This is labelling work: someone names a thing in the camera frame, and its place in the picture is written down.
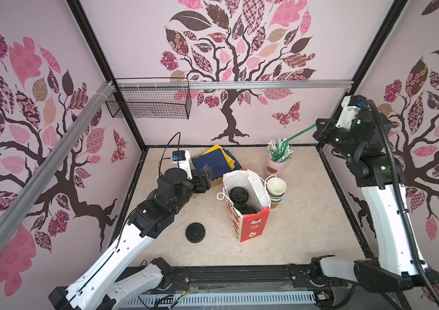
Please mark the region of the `white red paper bag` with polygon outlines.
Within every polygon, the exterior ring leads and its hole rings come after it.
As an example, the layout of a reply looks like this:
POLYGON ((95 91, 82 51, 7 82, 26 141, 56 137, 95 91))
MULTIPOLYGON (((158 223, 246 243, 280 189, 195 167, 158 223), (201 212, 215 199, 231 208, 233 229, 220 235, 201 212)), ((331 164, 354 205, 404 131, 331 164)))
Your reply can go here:
POLYGON ((226 203, 238 242, 242 243, 262 236, 271 212, 271 201, 265 188, 265 180, 249 169, 240 169, 224 174, 222 183, 222 192, 216 197, 226 203), (249 201, 245 205, 255 208, 256 214, 242 215, 239 212, 238 208, 241 205, 234 205, 229 198, 229 192, 234 187, 243 187, 248 191, 249 201))

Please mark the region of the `green straw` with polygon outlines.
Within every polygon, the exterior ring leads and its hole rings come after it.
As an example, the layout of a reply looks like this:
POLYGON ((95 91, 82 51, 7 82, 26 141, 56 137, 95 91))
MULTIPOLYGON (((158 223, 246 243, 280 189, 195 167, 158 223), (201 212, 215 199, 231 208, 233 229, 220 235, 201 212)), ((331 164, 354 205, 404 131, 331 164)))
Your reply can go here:
POLYGON ((315 127, 316 127, 316 124, 312 124, 307 129, 304 129, 304 130, 300 131, 299 133, 293 135, 292 137, 285 139, 282 143, 283 144, 289 144, 289 142, 291 142, 293 139, 298 138, 302 134, 305 134, 305 133, 309 132, 310 130, 314 129, 315 127))

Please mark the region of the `stack of paper cups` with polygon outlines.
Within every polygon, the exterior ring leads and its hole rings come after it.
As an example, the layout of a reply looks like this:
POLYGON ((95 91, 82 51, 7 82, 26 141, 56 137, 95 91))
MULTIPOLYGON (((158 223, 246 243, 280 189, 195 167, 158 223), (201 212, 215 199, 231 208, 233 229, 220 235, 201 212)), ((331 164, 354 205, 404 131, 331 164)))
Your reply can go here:
POLYGON ((287 191, 286 182, 276 175, 271 175, 265 181, 265 188, 270 197, 271 209, 277 208, 285 197, 287 191))

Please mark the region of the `aluminium rail back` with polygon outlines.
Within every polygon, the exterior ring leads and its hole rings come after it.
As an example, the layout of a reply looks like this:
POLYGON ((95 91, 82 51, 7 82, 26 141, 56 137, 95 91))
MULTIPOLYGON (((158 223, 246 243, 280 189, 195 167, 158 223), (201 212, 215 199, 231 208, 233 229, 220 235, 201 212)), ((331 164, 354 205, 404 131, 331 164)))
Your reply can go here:
POLYGON ((352 80, 305 80, 305 81, 189 81, 171 82, 164 79, 117 79, 123 89, 177 88, 189 90, 237 90, 237 89, 350 89, 352 80))

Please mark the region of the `aluminium rail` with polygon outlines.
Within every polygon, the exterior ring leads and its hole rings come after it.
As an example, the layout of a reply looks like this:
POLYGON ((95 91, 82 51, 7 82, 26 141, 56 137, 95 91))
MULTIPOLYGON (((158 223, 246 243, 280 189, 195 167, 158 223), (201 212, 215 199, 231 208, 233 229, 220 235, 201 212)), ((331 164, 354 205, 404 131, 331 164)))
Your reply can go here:
POLYGON ((237 89, 350 89, 352 80, 305 80, 305 81, 189 81, 171 82, 164 79, 117 79, 123 89, 177 88, 189 90, 237 90, 237 89))
POLYGON ((13 204, 0 217, 0 254, 15 230, 22 223, 29 210, 58 171, 63 160, 73 149, 78 138, 89 125, 107 98, 116 90, 115 82, 106 81, 90 98, 87 106, 80 112, 77 120, 68 128, 52 152, 41 162, 33 177, 22 188, 13 204))

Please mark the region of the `pink straw holder cup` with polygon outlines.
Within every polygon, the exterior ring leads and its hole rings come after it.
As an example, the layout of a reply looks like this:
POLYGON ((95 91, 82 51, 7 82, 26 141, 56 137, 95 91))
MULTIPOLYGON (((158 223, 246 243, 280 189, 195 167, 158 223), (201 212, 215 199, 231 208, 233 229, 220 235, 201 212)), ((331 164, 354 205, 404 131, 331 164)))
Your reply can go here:
POLYGON ((263 175, 265 178, 268 178, 272 175, 276 175, 277 177, 281 177, 284 173, 286 163, 285 162, 275 162, 270 159, 270 157, 267 158, 266 164, 263 167, 263 175))

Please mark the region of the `black cup lid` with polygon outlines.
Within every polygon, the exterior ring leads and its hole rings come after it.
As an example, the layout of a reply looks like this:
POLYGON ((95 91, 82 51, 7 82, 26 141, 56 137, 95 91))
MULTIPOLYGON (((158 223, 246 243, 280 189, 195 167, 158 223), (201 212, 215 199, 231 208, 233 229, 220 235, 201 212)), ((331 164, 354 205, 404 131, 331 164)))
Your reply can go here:
POLYGON ((238 208, 239 212, 242 215, 248 215, 248 214, 256 214, 257 210, 250 205, 242 205, 238 208))
POLYGON ((229 198, 234 205, 245 205, 249 201, 249 193, 243 187, 234 187, 229 192, 229 198))

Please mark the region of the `navy napkin stack box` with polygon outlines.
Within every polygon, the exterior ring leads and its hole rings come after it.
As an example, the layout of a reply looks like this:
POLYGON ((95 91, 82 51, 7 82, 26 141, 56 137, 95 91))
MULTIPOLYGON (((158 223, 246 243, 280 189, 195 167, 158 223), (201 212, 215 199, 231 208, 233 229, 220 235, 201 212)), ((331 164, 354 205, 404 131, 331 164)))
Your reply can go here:
POLYGON ((219 145, 215 145, 206 153, 192 159, 197 171, 210 167, 211 181, 223 178, 224 174, 242 169, 240 162, 233 154, 219 145))

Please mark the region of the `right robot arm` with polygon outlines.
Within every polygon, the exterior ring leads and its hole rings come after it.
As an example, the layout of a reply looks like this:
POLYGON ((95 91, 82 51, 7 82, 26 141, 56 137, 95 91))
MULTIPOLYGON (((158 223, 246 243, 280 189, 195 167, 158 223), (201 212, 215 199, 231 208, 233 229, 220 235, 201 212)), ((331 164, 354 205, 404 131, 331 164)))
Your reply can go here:
POLYGON ((335 256, 313 258, 318 275, 339 278, 370 293, 426 288, 439 308, 435 284, 439 273, 424 260, 405 206, 404 177, 387 137, 391 122, 379 112, 361 111, 339 120, 316 120, 314 138, 329 144, 346 159, 347 168, 361 188, 373 219, 377 258, 344 260, 335 256))

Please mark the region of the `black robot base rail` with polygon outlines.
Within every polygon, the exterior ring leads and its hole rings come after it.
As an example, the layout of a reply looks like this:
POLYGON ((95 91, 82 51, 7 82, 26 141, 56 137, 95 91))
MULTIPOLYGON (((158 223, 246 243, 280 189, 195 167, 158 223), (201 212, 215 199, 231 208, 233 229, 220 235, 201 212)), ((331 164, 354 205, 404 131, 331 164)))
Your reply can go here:
POLYGON ((330 273, 328 266, 334 257, 313 258, 309 265, 286 266, 212 266, 180 267, 174 269, 163 258, 149 265, 117 271, 107 263, 84 275, 81 284, 61 289, 61 300, 49 299, 56 309, 118 309, 134 297, 147 291, 167 292, 182 285, 205 289, 226 288, 234 284, 268 284, 291 282, 294 288, 306 288, 315 296, 319 309, 341 309, 350 301, 356 286, 369 293, 380 293, 390 300, 389 293, 413 288, 413 278, 407 273, 392 274, 380 267, 378 261, 362 260, 352 263, 351 275, 330 273))

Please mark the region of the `aluminium rail left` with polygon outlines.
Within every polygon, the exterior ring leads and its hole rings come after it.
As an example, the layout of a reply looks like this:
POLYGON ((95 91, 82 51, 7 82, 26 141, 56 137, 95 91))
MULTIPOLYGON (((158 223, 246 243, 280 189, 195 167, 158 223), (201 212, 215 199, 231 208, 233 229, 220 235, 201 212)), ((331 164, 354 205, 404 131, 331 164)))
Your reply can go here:
POLYGON ((63 160, 73 149, 78 138, 89 125, 107 98, 116 90, 115 82, 106 81, 90 98, 87 106, 80 112, 77 120, 68 128, 52 152, 41 162, 33 177, 22 188, 13 204, 0 217, 0 254, 15 230, 22 223, 29 210, 58 171, 63 160))

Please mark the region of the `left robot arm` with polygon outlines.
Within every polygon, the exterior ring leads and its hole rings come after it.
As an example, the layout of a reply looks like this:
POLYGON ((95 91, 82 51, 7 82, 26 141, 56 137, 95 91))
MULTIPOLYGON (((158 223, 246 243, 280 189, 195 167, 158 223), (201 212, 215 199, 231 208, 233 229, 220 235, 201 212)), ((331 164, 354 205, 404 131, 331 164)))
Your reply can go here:
POLYGON ((55 309, 119 309, 133 297, 153 289, 166 289, 173 268, 155 258, 140 271, 122 277, 129 264, 174 222, 175 216, 195 194, 211 188, 210 167, 189 176, 171 168, 157 179, 158 187, 138 204, 120 235, 79 279, 49 294, 55 309))

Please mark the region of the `stack of black lids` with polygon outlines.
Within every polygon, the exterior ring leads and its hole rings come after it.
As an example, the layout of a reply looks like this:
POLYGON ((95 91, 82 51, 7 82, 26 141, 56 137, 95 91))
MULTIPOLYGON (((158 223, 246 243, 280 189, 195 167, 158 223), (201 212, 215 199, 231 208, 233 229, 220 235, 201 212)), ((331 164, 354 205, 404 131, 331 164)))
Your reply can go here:
POLYGON ((200 243, 205 238, 205 227, 201 223, 191 223, 185 231, 186 239, 193 244, 200 243))

